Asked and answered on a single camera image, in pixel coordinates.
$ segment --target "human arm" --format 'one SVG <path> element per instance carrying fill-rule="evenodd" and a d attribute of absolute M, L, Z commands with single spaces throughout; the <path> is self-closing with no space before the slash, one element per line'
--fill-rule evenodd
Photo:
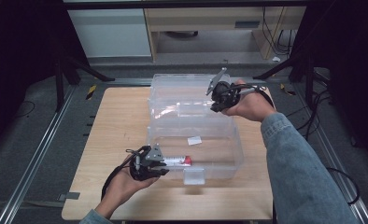
<path fill-rule="evenodd" d="M 260 94 L 242 97 L 223 113 L 262 123 L 279 223 L 358 223 L 313 148 Z"/>
<path fill-rule="evenodd" d="M 80 223 L 110 223 L 108 220 L 119 206 L 126 203 L 136 192 L 149 187 L 157 180 L 158 177 L 144 181 L 134 180 L 129 167 L 123 168 L 111 180 L 102 201 Z"/>

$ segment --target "white wall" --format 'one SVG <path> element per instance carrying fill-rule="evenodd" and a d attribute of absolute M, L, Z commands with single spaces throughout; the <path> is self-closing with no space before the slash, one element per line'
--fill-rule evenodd
<path fill-rule="evenodd" d="M 143 9 L 70 10 L 68 13 L 88 58 L 151 56 Z"/>

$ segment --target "blue denim jacket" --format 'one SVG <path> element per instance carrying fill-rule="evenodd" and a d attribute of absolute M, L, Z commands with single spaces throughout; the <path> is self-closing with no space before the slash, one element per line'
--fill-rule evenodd
<path fill-rule="evenodd" d="M 261 126 L 279 224 L 359 223 L 318 155 L 283 114 Z M 80 223 L 110 223 L 94 210 Z"/>

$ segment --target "transparent plastic container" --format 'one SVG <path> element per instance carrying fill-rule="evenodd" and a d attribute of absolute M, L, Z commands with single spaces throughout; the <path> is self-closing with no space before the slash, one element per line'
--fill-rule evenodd
<path fill-rule="evenodd" d="M 233 118 L 210 110 L 213 102 L 205 92 L 214 76 L 154 76 L 149 97 L 148 144 L 159 144 L 164 157 L 191 158 L 191 166 L 167 167 L 170 172 L 163 178 L 202 185 L 207 179 L 234 177 L 243 163 L 240 135 Z M 231 82 L 228 75 L 222 80 Z"/>

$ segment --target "person's left hand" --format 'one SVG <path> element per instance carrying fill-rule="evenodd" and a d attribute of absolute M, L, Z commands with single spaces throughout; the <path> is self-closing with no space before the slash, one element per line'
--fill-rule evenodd
<path fill-rule="evenodd" d="M 145 189 L 157 181 L 159 177 L 153 177 L 144 181 L 134 180 L 129 167 L 118 172 L 111 180 L 106 195 L 95 208 L 96 212 L 110 219 L 114 211 L 123 203 L 126 203 L 136 192 Z"/>

